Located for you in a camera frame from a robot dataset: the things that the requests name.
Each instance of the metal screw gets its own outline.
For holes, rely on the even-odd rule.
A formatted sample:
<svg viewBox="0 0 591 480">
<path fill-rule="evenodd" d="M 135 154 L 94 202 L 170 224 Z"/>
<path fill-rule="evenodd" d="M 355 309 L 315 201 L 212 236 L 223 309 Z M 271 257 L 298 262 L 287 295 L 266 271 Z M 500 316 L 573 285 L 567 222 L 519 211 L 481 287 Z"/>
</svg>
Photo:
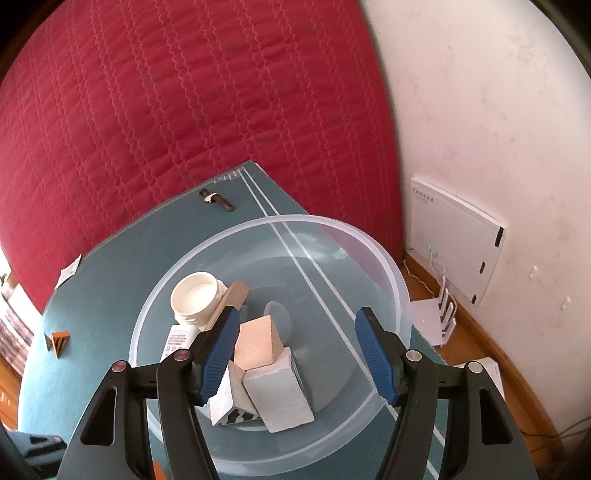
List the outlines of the metal screw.
<svg viewBox="0 0 591 480">
<path fill-rule="evenodd" d="M 188 351 L 188 350 L 186 350 L 186 349 L 183 349 L 183 350 L 177 350 L 177 351 L 174 353 L 174 359 L 175 359 L 177 362 L 182 362 L 183 360 L 186 360 L 187 358 L 189 358 L 189 356 L 190 356 L 190 355 L 191 355 L 191 352 L 189 352 L 189 351 Z"/>
<path fill-rule="evenodd" d="M 421 352 L 417 352 L 416 350 L 409 350 L 407 352 L 407 358 L 411 362 L 418 362 L 421 358 L 423 358 L 423 356 L 421 355 Z"/>
<path fill-rule="evenodd" d="M 127 368 L 127 362 L 125 360 L 119 360 L 111 365 L 111 370 L 115 373 L 122 372 Z"/>
<path fill-rule="evenodd" d="M 478 362 L 470 362 L 468 368 L 470 369 L 470 372 L 479 374 L 482 372 L 483 366 Z"/>
</svg>

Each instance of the wall-mounted white box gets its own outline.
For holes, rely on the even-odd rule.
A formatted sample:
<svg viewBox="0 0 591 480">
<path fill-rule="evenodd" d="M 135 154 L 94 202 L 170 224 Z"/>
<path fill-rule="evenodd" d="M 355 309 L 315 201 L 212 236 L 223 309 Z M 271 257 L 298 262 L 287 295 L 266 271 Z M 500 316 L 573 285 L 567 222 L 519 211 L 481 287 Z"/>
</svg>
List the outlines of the wall-mounted white box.
<svg viewBox="0 0 591 480">
<path fill-rule="evenodd" d="M 409 246 L 427 261 L 435 250 L 436 266 L 445 266 L 446 277 L 478 305 L 499 258 L 505 227 L 426 181 L 411 179 L 411 189 Z"/>
</svg>

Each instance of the blue rubber gripper pad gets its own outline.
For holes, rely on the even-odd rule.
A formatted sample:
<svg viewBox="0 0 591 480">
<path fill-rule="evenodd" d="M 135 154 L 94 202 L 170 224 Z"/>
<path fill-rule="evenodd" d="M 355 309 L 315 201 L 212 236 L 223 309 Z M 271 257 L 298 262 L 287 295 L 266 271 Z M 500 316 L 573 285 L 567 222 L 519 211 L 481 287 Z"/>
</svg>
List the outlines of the blue rubber gripper pad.
<svg viewBox="0 0 591 480">
<path fill-rule="evenodd" d="M 358 311 L 355 317 L 355 333 L 369 372 L 374 379 L 375 388 L 378 390 L 379 395 L 386 399 L 389 405 L 393 405 L 398 398 L 398 393 L 394 388 L 392 365 L 390 365 L 363 310 Z"/>
<path fill-rule="evenodd" d="M 203 402 L 203 405 L 217 393 L 239 334 L 240 313 L 238 310 L 232 309 L 203 364 L 201 388 L 197 394 L 197 399 Z"/>
</svg>

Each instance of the paper label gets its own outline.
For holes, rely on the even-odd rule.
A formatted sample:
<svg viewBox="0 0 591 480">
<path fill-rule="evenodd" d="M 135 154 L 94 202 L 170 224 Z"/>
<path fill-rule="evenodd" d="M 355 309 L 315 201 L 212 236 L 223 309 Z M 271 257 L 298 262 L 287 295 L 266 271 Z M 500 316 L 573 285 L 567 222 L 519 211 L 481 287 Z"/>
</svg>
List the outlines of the paper label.
<svg viewBox="0 0 591 480">
<path fill-rule="evenodd" d="M 172 325 L 160 361 L 181 348 L 189 348 L 200 331 L 195 325 Z"/>
<path fill-rule="evenodd" d="M 80 264 L 80 259 L 82 258 L 82 254 L 78 255 L 78 258 L 76 258 L 70 265 L 68 265 L 66 268 L 64 268 L 61 273 L 60 273 L 60 278 L 57 280 L 57 284 L 54 288 L 54 290 L 59 287 L 62 283 L 64 283 L 68 278 L 70 278 L 74 273 L 76 273 L 76 270 L 78 270 L 78 265 Z"/>
</svg>

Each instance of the transparent plastic bowl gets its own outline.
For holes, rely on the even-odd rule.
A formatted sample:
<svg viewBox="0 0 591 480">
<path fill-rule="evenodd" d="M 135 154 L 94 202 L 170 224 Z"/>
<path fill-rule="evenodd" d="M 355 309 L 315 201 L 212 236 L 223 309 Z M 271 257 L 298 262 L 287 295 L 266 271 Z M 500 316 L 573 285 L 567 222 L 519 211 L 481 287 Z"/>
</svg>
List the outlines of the transparent plastic bowl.
<svg viewBox="0 0 591 480">
<path fill-rule="evenodd" d="M 170 294 L 186 275 L 208 271 L 250 287 L 248 318 L 275 300 L 291 315 L 289 347 L 315 420 L 269 433 L 261 420 L 212 426 L 197 416 L 214 464 L 231 475 L 273 475 L 316 462 L 352 440 L 378 414 L 377 394 L 355 336 L 355 314 L 371 307 L 384 329 L 408 346 L 410 300 L 388 253 L 367 234 L 329 218 L 279 215 L 225 230 L 181 258 L 154 287 L 129 349 L 135 367 L 160 360 L 175 324 Z M 158 405 L 148 401 L 150 430 L 162 440 Z"/>
</svg>

